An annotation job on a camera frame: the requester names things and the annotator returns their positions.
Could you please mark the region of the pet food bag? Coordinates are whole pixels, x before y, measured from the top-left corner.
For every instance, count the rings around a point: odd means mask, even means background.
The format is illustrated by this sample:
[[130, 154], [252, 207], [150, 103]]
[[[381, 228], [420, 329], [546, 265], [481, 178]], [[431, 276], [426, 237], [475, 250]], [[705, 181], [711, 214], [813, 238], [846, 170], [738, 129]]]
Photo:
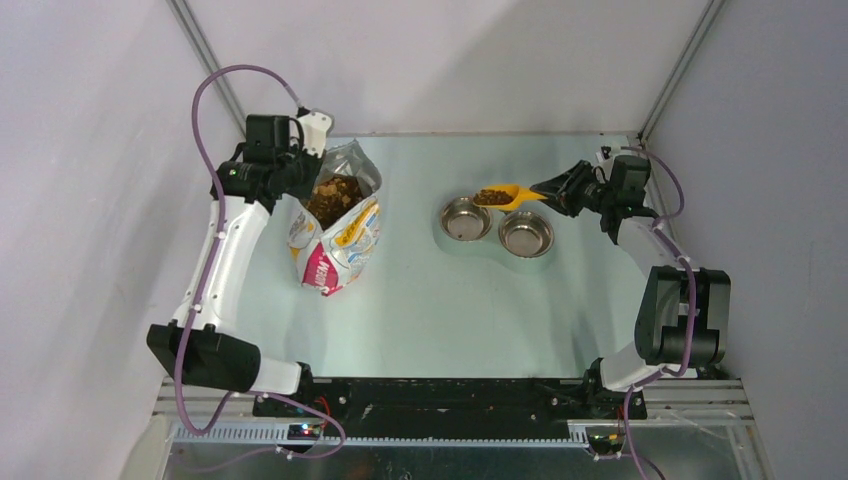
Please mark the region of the pet food bag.
[[314, 188], [333, 175], [356, 177], [365, 198], [326, 230], [306, 210], [309, 199], [296, 203], [287, 239], [300, 285], [325, 297], [361, 275], [381, 230], [382, 176], [358, 140], [326, 152]]

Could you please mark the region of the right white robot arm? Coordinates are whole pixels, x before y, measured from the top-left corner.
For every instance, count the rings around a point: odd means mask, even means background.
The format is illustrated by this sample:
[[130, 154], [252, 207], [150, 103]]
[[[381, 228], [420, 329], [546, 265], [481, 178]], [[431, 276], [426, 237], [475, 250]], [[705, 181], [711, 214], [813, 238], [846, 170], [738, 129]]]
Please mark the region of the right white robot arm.
[[632, 342], [601, 359], [600, 379], [581, 392], [583, 408], [596, 418], [620, 407], [621, 392], [715, 365], [726, 352], [730, 277], [699, 266], [671, 238], [668, 224], [680, 209], [661, 215], [646, 205], [654, 167], [670, 169], [658, 156], [626, 147], [597, 164], [581, 160], [530, 188], [561, 215], [598, 214], [601, 231], [646, 277]]

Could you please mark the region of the yellow plastic scoop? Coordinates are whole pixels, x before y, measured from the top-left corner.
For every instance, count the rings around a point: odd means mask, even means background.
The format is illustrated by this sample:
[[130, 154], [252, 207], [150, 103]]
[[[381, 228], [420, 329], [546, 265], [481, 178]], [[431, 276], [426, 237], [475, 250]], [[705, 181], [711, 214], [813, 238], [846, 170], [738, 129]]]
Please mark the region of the yellow plastic scoop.
[[513, 196], [514, 196], [514, 200], [513, 200], [513, 202], [512, 202], [511, 204], [508, 204], [508, 205], [501, 205], [501, 206], [480, 206], [480, 205], [475, 205], [475, 204], [474, 204], [474, 202], [473, 202], [473, 200], [472, 200], [472, 197], [473, 197], [476, 193], [475, 193], [475, 194], [471, 197], [472, 203], [473, 203], [475, 206], [479, 206], [479, 207], [483, 207], [483, 208], [489, 208], [489, 209], [496, 209], [496, 210], [500, 210], [500, 211], [514, 211], [514, 210], [517, 210], [517, 209], [518, 209], [518, 208], [519, 208], [519, 207], [520, 207], [523, 203], [525, 203], [525, 202], [529, 202], [529, 201], [541, 201], [541, 200], [544, 200], [544, 199], [545, 199], [545, 196], [544, 196], [543, 194], [535, 193], [535, 192], [531, 191], [529, 188], [527, 188], [527, 187], [523, 187], [523, 186], [520, 186], [520, 185], [517, 185], [517, 184], [498, 184], [498, 185], [489, 185], [489, 186], [483, 187], [482, 189], [497, 189], [497, 190], [504, 190], [504, 191], [507, 191], [507, 192], [509, 192], [511, 195], [513, 195]]

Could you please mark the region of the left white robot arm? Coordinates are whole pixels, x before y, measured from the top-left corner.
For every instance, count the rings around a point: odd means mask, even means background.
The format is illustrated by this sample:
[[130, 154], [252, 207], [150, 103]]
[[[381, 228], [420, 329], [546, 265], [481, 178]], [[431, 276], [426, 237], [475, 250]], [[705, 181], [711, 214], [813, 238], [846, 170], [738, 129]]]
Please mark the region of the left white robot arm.
[[148, 348], [172, 379], [225, 392], [278, 393], [292, 416], [316, 403], [297, 362], [275, 359], [243, 338], [238, 303], [254, 249], [279, 200], [305, 199], [323, 164], [334, 120], [299, 109], [294, 117], [250, 115], [245, 141], [211, 169], [210, 219], [181, 305], [166, 325], [152, 325]]

